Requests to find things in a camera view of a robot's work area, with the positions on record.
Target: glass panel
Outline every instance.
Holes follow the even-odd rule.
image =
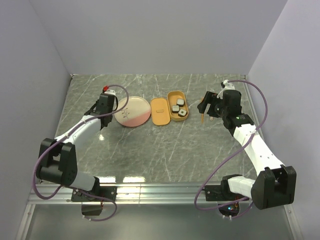
[[[79,205],[37,205],[26,239],[291,240],[293,237],[284,207],[265,210],[254,207],[230,221],[222,219],[218,211],[198,211],[193,205],[120,205],[112,219],[88,222],[81,218]]]

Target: orange lid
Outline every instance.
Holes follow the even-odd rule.
[[[170,114],[168,102],[163,97],[157,97],[151,100],[151,117],[155,125],[167,125],[170,123]]]

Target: orange container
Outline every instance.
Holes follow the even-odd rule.
[[[172,112],[172,106],[177,105],[177,100],[178,99],[183,99],[184,100],[184,105],[180,107],[180,109],[184,109],[186,110],[186,115],[185,116],[179,116],[178,113],[173,113]],[[169,114],[170,114],[170,118],[173,121],[184,121],[187,119],[188,115],[189,115],[189,109],[188,109],[188,105],[187,105],[187,100],[185,97],[185,94],[182,91],[171,91],[168,93],[167,95],[167,103],[168,103],[168,107],[169,107]]]
[[[170,113],[168,102],[163,97],[157,97],[151,100],[151,118],[157,126],[167,125],[170,123]]]

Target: metal frame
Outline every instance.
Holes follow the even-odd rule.
[[[254,104],[248,89],[248,85],[244,84],[245,91],[248,95],[249,104],[253,113],[254,122],[258,125],[259,120],[256,114]],[[219,181],[210,182],[211,185],[219,185]],[[117,186],[116,203],[119,205],[123,204],[193,204],[196,192],[198,191],[201,182],[173,182],[173,183],[105,183],[102,186]],[[43,195],[50,195],[58,187],[57,184],[38,184],[38,190]],[[22,217],[22,221],[16,236],[17,240],[26,239],[30,222],[33,217],[35,206],[40,205],[99,205],[100,202],[71,202],[72,189],[61,188],[60,191],[49,200],[39,199],[34,191],[31,191],[28,202]],[[206,202],[205,193],[201,193],[198,198],[199,204],[217,204],[215,201]],[[288,223],[295,240],[303,240],[303,235],[295,215],[292,204],[284,206],[287,215]]]
[[[193,204],[195,195],[201,186],[201,182],[172,182],[172,183],[105,183],[102,186],[116,186],[117,194],[115,202],[118,205],[123,204]],[[219,181],[210,182],[210,185],[220,185]],[[50,195],[58,187],[58,184],[38,184],[38,191],[42,195]],[[99,205],[96,202],[71,202],[73,190],[63,187],[60,191],[49,200],[42,200],[31,191],[28,204],[72,204],[72,205]],[[216,202],[206,202],[205,193],[203,192],[198,198],[199,204],[212,204]]]

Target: cable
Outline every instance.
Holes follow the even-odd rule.
[[[267,104],[267,100],[263,94],[263,92],[255,85],[253,84],[252,82],[249,82],[249,81],[245,81],[245,80],[230,80],[228,81],[229,83],[233,83],[233,82],[240,82],[240,83],[245,83],[245,84],[249,84],[251,86],[253,86],[255,89],[258,90],[258,92],[261,94],[261,97],[263,99],[263,102],[264,102],[264,106],[265,106],[265,113],[264,113],[264,118],[263,120],[261,121],[261,123],[255,128],[255,130],[259,130],[262,125],[265,123],[266,119],[267,119],[267,116],[268,116],[268,104]],[[231,202],[228,202],[228,203],[225,203],[225,204],[222,204],[222,205],[218,205],[218,206],[214,206],[214,207],[199,207],[197,205],[197,200],[198,200],[198,197],[201,193],[201,191],[203,190],[203,188],[206,186],[206,184],[210,181],[210,179],[213,177],[213,175],[226,163],[228,162],[230,159],[232,159],[234,156],[238,155],[239,153],[241,153],[252,141],[252,139],[254,138],[255,136],[255,132],[250,136],[249,140],[245,143],[245,145],[243,145],[239,150],[237,150],[235,153],[233,153],[232,155],[228,156],[227,158],[225,158],[214,170],[213,172],[208,176],[208,178],[204,181],[204,183],[199,187],[195,197],[194,197],[194,206],[196,209],[198,210],[201,210],[201,211],[207,211],[207,210],[214,210],[214,209],[218,209],[218,208],[221,208],[221,207],[224,207],[224,206],[227,206],[227,205],[231,205],[233,203],[237,203],[237,202],[241,202],[241,201],[245,201],[245,200],[248,200],[249,198],[248,197],[243,197],[241,199],[238,199],[238,200],[235,200],[235,201],[231,201]],[[250,206],[248,207],[248,209],[246,209],[243,213],[241,213],[240,215],[236,216],[236,217],[233,217],[233,218],[238,218],[240,216],[242,216],[243,214],[247,213],[249,211],[249,209],[251,208],[251,206],[253,205],[253,202],[250,204]]]
[[[88,219],[89,221],[92,221],[92,222],[103,222],[105,220],[108,220],[108,219],[112,218],[116,214],[118,206],[117,206],[115,201],[113,201],[113,200],[111,200],[109,198],[106,198],[106,197],[91,195],[91,194],[89,194],[89,193],[87,193],[87,192],[85,192],[85,191],[83,191],[81,189],[79,189],[79,192],[82,193],[83,195],[88,196],[88,197],[95,198],[95,199],[100,199],[100,200],[103,200],[105,202],[110,202],[110,203],[113,203],[113,205],[114,205],[113,213],[111,213],[111,215],[108,216],[108,217],[101,218],[101,219],[94,219],[94,218],[90,218],[88,216],[84,216],[85,219]]]
[[[57,192],[61,189],[61,187],[62,187],[62,185],[60,185],[50,196],[43,196],[43,195],[41,195],[41,193],[38,191],[37,185],[36,185],[36,173],[37,173],[37,168],[38,168],[40,162],[42,161],[42,159],[43,159],[52,149],[54,149],[58,144],[62,143],[64,140],[68,139],[69,135],[72,135],[79,127],[81,127],[81,126],[82,126],[83,124],[85,124],[86,122],[89,122],[89,121],[91,121],[91,120],[93,120],[93,119],[108,117],[108,116],[110,116],[110,115],[113,115],[113,114],[115,114],[115,113],[118,113],[118,112],[120,112],[122,109],[124,109],[124,108],[126,107],[126,105],[128,104],[128,101],[129,101],[129,93],[128,93],[128,91],[127,91],[127,89],[126,89],[125,87],[123,87],[123,86],[121,86],[121,85],[118,85],[118,84],[112,84],[112,85],[109,85],[108,87],[109,87],[109,88],[110,88],[110,87],[119,87],[119,88],[122,88],[122,89],[125,91],[125,94],[126,94],[125,104],[124,104],[121,108],[119,108],[119,109],[117,109],[117,110],[115,110],[115,111],[112,111],[112,112],[109,112],[109,113],[105,113],[105,114],[101,114],[101,115],[98,115],[98,116],[92,116],[92,117],[88,118],[87,120],[80,122],[80,123],[77,124],[74,128],[72,128],[71,131],[70,131],[68,134],[66,134],[66,135],[65,135],[63,138],[61,138],[59,141],[56,141],[54,144],[52,144],[50,147],[48,147],[48,148],[40,155],[40,157],[38,158],[38,160],[36,161],[36,163],[35,163],[35,165],[34,165],[33,173],[32,173],[32,189],[33,189],[34,193],[35,193],[40,199],[49,200],[49,199],[53,198],[53,197],[57,194]],[[114,206],[115,206],[114,212],[111,214],[110,217],[104,218],[105,220],[107,220],[107,219],[109,219],[109,218],[111,218],[112,216],[115,215],[115,213],[116,213],[116,211],[117,211],[117,204],[116,204],[114,201],[112,201],[111,199],[108,199],[108,198],[105,198],[105,197],[102,197],[102,198],[101,198],[101,197],[99,197],[99,196],[94,196],[94,195],[91,195],[91,194],[86,193],[86,192],[84,192],[84,191],[82,191],[81,193],[83,193],[83,194],[85,194],[85,195],[87,195],[87,196],[89,196],[89,197],[93,197],[93,198],[96,198],[96,199],[103,199],[103,200],[105,200],[105,201],[107,201],[107,202],[111,202],[111,203],[114,204]]]

